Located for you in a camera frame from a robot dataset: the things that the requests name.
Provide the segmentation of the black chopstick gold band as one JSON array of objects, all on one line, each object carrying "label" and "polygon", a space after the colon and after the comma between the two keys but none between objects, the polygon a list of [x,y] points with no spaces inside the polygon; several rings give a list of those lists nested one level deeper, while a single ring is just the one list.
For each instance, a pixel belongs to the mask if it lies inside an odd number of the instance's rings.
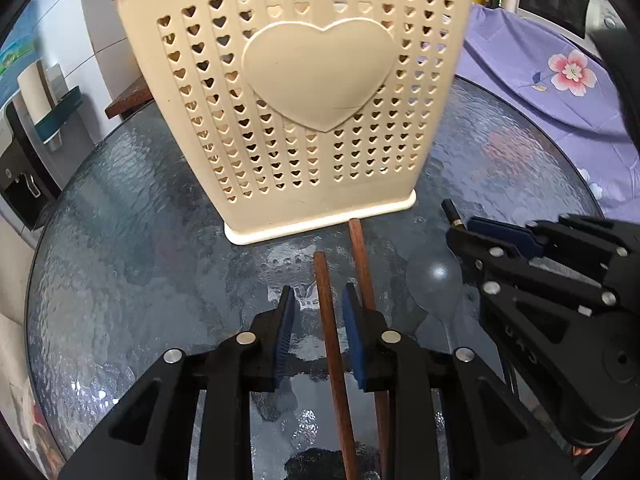
[{"label": "black chopstick gold band", "polygon": [[450,198],[442,200],[440,206],[442,207],[442,212],[445,214],[450,228],[466,229],[466,225],[462,220],[457,207],[454,206],[454,202],[450,200]]}]

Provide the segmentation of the clear plastic spoon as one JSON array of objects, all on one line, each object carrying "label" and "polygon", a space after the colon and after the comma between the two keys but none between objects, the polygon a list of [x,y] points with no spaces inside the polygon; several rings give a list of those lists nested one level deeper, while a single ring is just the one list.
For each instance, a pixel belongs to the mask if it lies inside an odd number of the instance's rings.
[{"label": "clear plastic spoon", "polygon": [[454,317],[463,296],[458,259],[448,248],[420,246],[409,259],[406,282],[416,304],[442,324],[448,352],[453,352],[458,346]]}]

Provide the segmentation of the purple floral cloth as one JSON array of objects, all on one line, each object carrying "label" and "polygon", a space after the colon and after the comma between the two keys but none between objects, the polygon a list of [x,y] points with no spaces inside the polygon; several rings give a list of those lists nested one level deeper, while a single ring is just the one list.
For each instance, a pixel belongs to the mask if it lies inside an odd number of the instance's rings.
[{"label": "purple floral cloth", "polygon": [[639,221],[639,154],[600,62],[547,27],[474,4],[457,74],[547,133],[608,218]]}]

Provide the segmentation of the beige plastic utensil holder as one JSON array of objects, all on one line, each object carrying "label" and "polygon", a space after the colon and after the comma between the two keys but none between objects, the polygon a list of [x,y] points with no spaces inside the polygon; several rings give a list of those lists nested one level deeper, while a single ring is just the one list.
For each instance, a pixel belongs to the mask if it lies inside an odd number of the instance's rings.
[{"label": "beige plastic utensil holder", "polygon": [[231,243],[410,208],[474,0],[112,0]]}]

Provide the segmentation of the white microwave oven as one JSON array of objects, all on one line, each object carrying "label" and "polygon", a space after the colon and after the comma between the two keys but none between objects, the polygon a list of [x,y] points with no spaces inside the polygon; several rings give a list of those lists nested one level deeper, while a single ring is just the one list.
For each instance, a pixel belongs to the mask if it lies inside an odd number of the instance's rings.
[{"label": "white microwave oven", "polygon": [[598,50],[592,36],[598,30],[625,28],[608,0],[518,0],[516,14],[554,30],[594,54]]}]

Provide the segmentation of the water dispenser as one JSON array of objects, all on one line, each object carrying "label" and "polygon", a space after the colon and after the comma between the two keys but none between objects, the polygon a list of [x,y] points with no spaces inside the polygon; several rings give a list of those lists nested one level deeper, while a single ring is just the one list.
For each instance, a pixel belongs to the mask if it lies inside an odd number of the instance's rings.
[{"label": "water dispenser", "polygon": [[78,116],[80,89],[68,90],[34,124],[20,92],[1,107],[1,198],[26,230],[40,229],[49,209],[92,151]]}]

